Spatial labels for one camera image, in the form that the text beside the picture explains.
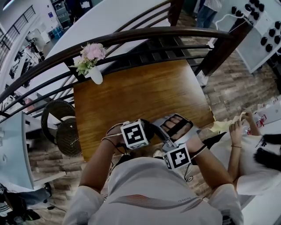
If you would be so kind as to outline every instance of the rattan chair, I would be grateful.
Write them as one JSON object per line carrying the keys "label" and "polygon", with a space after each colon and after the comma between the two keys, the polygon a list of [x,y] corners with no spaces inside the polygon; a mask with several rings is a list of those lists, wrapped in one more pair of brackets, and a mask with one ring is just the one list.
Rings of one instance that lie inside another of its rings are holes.
{"label": "rattan chair", "polygon": [[[61,121],[57,130],[48,128],[48,117],[50,114]],[[63,100],[51,101],[43,110],[41,127],[45,137],[58,145],[63,154],[76,156],[81,153],[76,120],[75,118],[70,118],[63,121],[62,119],[67,116],[75,117],[75,109],[71,104]]]}

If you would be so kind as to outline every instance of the staircase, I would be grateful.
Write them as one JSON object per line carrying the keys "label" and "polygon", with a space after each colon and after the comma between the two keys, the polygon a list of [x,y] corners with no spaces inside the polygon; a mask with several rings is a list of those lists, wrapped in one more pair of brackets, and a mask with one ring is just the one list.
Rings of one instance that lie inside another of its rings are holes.
{"label": "staircase", "polygon": [[206,54],[191,55],[188,49],[210,49],[210,47],[207,44],[184,45],[179,37],[149,39],[135,47],[129,53],[124,54],[122,60],[111,64],[103,71],[103,74],[105,75],[141,65],[179,59],[186,59],[191,68],[195,71],[200,63],[196,63],[194,59],[203,59]]}

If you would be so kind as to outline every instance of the white vase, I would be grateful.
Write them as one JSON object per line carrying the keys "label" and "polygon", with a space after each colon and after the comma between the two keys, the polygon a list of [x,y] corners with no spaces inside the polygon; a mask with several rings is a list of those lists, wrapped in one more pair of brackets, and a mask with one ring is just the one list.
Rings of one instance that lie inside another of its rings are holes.
{"label": "white vase", "polygon": [[98,68],[95,66],[92,69],[89,70],[89,75],[92,78],[92,80],[96,83],[96,84],[101,84],[103,81],[102,78],[102,74],[101,72],[98,70]]}

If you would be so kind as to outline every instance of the white t-shirt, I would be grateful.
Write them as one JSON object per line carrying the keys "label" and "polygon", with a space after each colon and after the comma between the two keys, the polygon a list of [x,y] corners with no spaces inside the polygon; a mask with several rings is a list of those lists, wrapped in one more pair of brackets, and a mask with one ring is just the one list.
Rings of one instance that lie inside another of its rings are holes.
{"label": "white t-shirt", "polygon": [[[262,195],[281,182],[281,172],[268,169],[254,160],[254,154],[258,148],[280,155],[280,145],[265,143],[262,141],[262,136],[243,136],[239,164],[241,177],[237,182],[239,195]],[[210,151],[228,169],[231,149],[231,138],[227,132],[218,143],[211,147]]]}
{"label": "white t-shirt", "polygon": [[206,0],[204,5],[216,12],[219,12],[223,6],[223,1],[224,0]]}
{"label": "white t-shirt", "polygon": [[175,223],[242,225],[234,186],[219,187],[207,203],[189,189],[180,175],[169,171],[163,160],[137,158],[113,170],[106,201],[93,189],[80,186],[63,222],[64,225]]}

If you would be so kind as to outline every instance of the woman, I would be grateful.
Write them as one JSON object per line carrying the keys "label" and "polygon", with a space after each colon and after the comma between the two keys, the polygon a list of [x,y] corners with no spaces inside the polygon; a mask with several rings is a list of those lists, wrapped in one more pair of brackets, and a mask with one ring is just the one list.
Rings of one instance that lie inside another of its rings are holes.
{"label": "woman", "polygon": [[241,122],[237,121],[210,151],[228,169],[238,194],[262,195],[281,181],[281,135],[262,136],[251,113],[242,119],[250,124],[252,135],[242,136]]}

